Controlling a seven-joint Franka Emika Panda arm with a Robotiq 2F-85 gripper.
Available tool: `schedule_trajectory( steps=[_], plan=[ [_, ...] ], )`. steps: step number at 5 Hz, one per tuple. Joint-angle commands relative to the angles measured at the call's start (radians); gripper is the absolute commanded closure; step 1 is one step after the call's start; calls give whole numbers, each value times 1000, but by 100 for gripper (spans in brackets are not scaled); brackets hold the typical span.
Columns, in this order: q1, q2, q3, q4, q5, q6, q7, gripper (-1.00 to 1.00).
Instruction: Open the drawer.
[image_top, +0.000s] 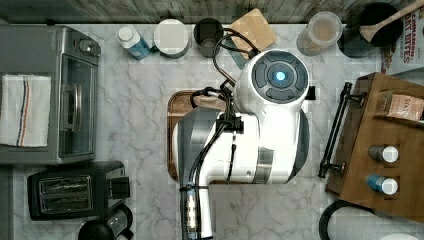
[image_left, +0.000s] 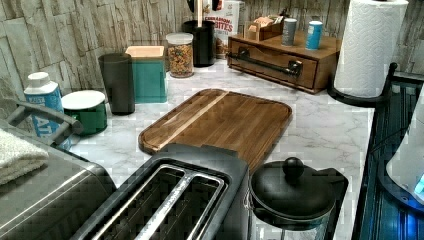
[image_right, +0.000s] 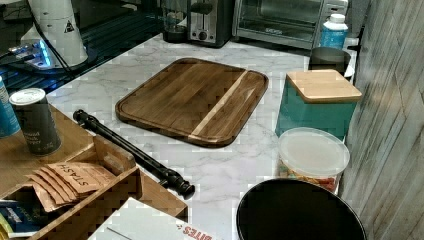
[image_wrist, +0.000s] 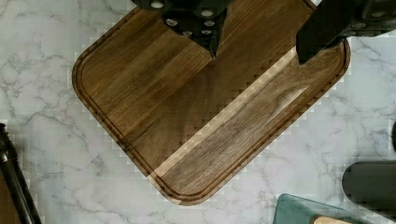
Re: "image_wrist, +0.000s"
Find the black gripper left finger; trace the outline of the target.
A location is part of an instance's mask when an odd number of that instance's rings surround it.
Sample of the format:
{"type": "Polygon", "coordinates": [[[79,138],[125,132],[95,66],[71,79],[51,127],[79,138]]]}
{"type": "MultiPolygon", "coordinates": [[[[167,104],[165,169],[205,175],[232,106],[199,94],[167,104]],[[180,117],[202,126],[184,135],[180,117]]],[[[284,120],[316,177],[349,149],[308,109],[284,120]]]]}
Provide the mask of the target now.
{"type": "Polygon", "coordinates": [[[212,59],[217,56],[227,9],[232,1],[132,0],[139,8],[160,12],[168,28],[207,50],[212,59]]]}

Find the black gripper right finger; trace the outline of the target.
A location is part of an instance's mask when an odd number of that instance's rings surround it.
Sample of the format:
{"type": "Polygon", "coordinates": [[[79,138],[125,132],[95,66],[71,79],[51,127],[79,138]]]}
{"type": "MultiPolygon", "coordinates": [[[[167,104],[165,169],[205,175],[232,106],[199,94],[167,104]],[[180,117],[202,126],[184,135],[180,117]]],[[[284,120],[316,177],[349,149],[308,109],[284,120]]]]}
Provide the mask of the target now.
{"type": "Polygon", "coordinates": [[[299,64],[351,36],[395,30],[396,0],[321,0],[296,35],[299,64]]]}

